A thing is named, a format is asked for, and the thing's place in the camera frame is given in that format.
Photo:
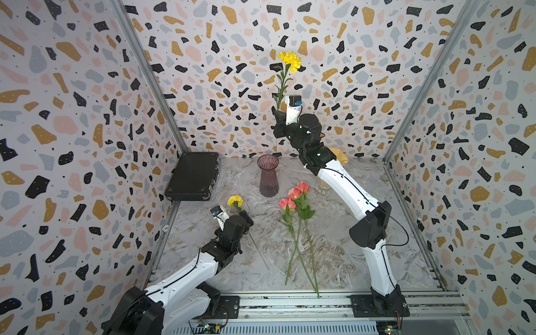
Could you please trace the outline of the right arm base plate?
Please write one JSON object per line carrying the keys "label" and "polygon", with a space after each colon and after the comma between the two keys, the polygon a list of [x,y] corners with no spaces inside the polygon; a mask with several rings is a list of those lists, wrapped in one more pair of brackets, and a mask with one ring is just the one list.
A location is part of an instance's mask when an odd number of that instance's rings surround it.
{"label": "right arm base plate", "polygon": [[410,311],[399,286],[387,296],[374,289],[369,295],[351,295],[350,305],[355,318],[409,317]]}

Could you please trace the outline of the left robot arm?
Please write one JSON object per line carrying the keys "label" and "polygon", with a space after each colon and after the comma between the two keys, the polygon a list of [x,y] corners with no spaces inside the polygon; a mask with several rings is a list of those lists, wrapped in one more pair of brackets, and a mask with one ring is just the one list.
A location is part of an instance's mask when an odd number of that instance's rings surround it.
{"label": "left robot arm", "polygon": [[216,237],[166,279],[145,289],[127,290],[110,320],[103,323],[104,334],[167,334],[192,319],[238,317],[240,298],[223,296],[208,281],[241,253],[241,239],[254,221],[245,210],[230,216],[215,206],[211,212],[219,222]]}

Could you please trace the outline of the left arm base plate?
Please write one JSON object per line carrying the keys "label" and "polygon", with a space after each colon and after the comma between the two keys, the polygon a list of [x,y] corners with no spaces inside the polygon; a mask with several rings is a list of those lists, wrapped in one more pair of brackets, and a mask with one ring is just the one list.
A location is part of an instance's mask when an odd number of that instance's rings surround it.
{"label": "left arm base plate", "polygon": [[223,295],[212,297],[207,310],[201,315],[201,318],[212,319],[237,319],[240,309],[240,296]]}

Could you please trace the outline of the yellow carnation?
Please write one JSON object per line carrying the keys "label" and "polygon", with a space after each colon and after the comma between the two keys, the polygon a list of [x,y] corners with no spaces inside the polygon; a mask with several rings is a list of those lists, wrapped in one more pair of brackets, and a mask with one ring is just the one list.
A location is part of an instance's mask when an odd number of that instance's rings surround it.
{"label": "yellow carnation", "polygon": [[[229,207],[235,208],[239,214],[244,213],[245,211],[242,209],[244,205],[244,200],[240,195],[232,195],[229,197],[227,201],[227,205]],[[256,250],[258,251],[259,255],[261,256],[262,261],[264,262],[265,266],[269,269],[268,264],[266,263],[265,259],[263,258],[262,254],[260,253],[260,250],[258,249],[255,241],[251,237],[251,240],[253,242],[253,245],[255,246]]]}
{"label": "yellow carnation", "polygon": [[280,110],[290,81],[289,75],[296,73],[302,67],[302,59],[294,52],[280,52],[277,57],[281,61],[281,65],[276,71],[277,85],[274,101],[275,109]]}

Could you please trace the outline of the pink rose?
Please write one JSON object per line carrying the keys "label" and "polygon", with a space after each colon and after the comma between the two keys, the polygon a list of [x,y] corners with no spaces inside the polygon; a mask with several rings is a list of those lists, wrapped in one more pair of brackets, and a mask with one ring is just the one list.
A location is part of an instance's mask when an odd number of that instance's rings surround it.
{"label": "pink rose", "polygon": [[298,215],[303,222],[304,230],[308,242],[308,250],[311,257],[311,266],[315,269],[315,255],[314,255],[314,245],[311,238],[311,233],[308,228],[308,220],[314,215],[314,211],[311,209],[308,201],[308,193],[310,191],[309,185],[305,181],[301,181],[297,184],[296,189],[298,195],[295,197],[295,202],[297,204]]}
{"label": "pink rose", "polygon": [[[297,195],[298,195],[298,191],[296,187],[294,187],[290,189],[290,191],[288,192],[287,198],[292,199],[294,203],[296,204],[295,197]],[[315,259],[315,269],[313,269],[311,266],[311,257],[310,257],[309,250],[308,250],[307,237],[306,237],[306,233],[304,230],[303,222],[301,221],[298,215],[297,204],[296,204],[296,209],[294,210],[294,215],[295,215],[295,229],[297,233],[297,255],[296,255],[295,261],[298,260],[300,262],[300,265],[302,269],[304,270],[306,278],[311,284],[311,287],[314,293],[316,294],[316,297],[320,298],[316,259]]]}
{"label": "pink rose", "polygon": [[295,215],[294,215],[296,204],[290,198],[283,198],[282,200],[279,201],[279,206],[281,210],[283,211],[280,222],[286,227],[288,236],[290,237],[291,242],[292,242],[292,247],[290,251],[290,259],[288,261],[288,266],[286,270],[285,285],[287,285],[289,283],[294,261],[297,255],[297,233],[295,229]]}

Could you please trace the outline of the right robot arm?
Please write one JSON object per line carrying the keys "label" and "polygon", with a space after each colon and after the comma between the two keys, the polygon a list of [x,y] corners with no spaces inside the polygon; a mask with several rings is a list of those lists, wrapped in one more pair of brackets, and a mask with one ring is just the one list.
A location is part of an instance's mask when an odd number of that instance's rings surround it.
{"label": "right robot arm", "polygon": [[399,291],[385,251],[392,211],[389,202],[374,198],[347,173],[336,154],[321,142],[322,126],[314,114],[300,114],[291,119],[288,113],[275,110],[273,116],[274,136],[289,140],[304,167],[326,182],[357,220],[349,233],[365,255],[371,292],[386,299]]}

